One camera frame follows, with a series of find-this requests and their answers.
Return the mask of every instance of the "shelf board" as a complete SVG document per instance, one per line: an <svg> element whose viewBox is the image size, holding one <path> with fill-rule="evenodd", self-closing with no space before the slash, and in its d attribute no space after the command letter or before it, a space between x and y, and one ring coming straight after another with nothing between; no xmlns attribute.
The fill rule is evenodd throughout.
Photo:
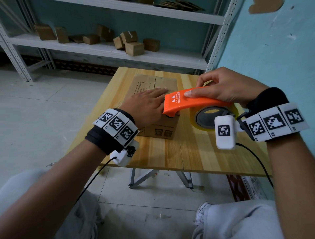
<svg viewBox="0 0 315 239"><path fill-rule="evenodd" d="M101 8L109 8L109 9L116 9L122 10L127 12L137 12L155 16L162 16L162 17L170 17L176 19L183 19L189 21L197 21L197 22L204 22L216 25L222 25L224 21L223 16L219 15L211 15L199 12L187 12L175 9L167 9L167 8L160 8L154 7L153 5L148 4L141 4L141 3L133 3L133 2L126 2L126 1L119 1L119 0L55 0L60 2L67 2L67 3L76 3L76 4L83 4L88 6L95 6Z"/></svg>
<svg viewBox="0 0 315 239"><path fill-rule="evenodd" d="M101 42L99 44L88 45L85 43L61 44L57 40L42 41L39 36L23 34L11 37L12 44L21 46L31 46L51 50L68 51L88 55L97 55L111 58L118 58L131 61L142 61L147 63L161 64L167 66L186 67L192 69L205 70L207 62L200 53L161 48L158 52L146 51L143 55L129 56L123 50L117 50L113 42Z"/></svg>

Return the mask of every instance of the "white pants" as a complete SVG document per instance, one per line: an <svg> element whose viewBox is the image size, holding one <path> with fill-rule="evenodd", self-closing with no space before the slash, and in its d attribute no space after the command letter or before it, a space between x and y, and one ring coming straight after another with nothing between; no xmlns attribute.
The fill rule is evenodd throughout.
<svg viewBox="0 0 315 239"><path fill-rule="evenodd" d="M18 200L48 169L29 170L17 174L0 189L0 216ZM73 206L54 239L97 238L101 222L100 206L92 193L85 191Z"/></svg>
<svg viewBox="0 0 315 239"><path fill-rule="evenodd" d="M194 238L284 239L274 201L250 200L211 205L204 229Z"/></svg>

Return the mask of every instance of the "wooden table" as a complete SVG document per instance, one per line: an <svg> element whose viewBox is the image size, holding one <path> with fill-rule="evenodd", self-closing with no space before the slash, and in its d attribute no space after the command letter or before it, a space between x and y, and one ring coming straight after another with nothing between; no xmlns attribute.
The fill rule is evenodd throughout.
<svg viewBox="0 0 315 239"><path fill-rule="evenodd" d="M121 105L136 74L176 78L178 90L195 87L198 79L196 75L119 67L68 152L84 139L92 128L92 122L106 109L118 108ZM236 146L235 150L219 150L216 147L214 132L201 131L190 124L188 109L180 112L173 140L137 137L136 141L140 143L140 148L127 166L130 168L265 176L257 159L246 149ZM251 141L245 132L238 133L237 142L250 148L260 158L269 175L272 174L264 142Z"/></svg>

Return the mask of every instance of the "yellow tape roll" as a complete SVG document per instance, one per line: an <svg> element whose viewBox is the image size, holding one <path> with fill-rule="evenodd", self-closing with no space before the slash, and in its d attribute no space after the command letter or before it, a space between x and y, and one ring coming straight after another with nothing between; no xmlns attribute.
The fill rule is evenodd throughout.
<svg viewBox="0 0 315 239"><path fill-rule="evenodd" d="M203 131L214 131L214 119L221 115L238 117L238 110L234 104L229 107L206 106L189 108L189 119L192 126Z"/></svg>

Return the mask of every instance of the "orange tape dispenser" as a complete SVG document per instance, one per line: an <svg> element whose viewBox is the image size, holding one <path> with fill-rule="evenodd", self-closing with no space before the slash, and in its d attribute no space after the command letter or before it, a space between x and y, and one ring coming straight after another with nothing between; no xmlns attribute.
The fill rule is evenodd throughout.
<svg viewBox="0 0 315 239"><path fill-rule="evenodd" d="M192 89L167 94L163 114L174 117L176 112L189 108L190 123L195 128L204 131L215 130L215 117L217 116L232 115L235 119L238 117L238 110L233 103L207 97L188 98L184 96L186 91Z"/></svg>

